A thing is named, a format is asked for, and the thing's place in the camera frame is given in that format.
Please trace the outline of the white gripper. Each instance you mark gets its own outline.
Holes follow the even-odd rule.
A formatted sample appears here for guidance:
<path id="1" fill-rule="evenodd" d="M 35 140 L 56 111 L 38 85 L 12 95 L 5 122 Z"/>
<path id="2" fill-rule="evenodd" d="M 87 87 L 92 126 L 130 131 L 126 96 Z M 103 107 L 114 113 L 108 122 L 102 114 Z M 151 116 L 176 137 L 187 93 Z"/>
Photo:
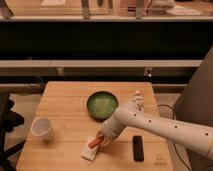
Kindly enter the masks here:
<path id="1" fill-rule="evenodd" d="M 125 127 L 117 122 L 104 121 L 96 137 L 102 138 L 102 144 L 108 144 L 117 139 L 124 129 Z"/>

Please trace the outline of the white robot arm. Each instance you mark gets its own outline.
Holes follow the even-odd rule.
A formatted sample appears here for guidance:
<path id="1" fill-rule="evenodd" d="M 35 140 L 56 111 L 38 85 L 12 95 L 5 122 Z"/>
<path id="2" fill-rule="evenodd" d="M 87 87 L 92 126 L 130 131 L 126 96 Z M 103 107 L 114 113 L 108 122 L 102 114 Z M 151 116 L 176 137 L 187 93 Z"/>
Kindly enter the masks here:
<path id="1" fill-rule="evenodd" d="M 114 140 L 126 127 L 151 132 L 213 160 L 213 127 L 146 114 L 137 102 L 128 101 L 103 122 L 98 136 Z"/>

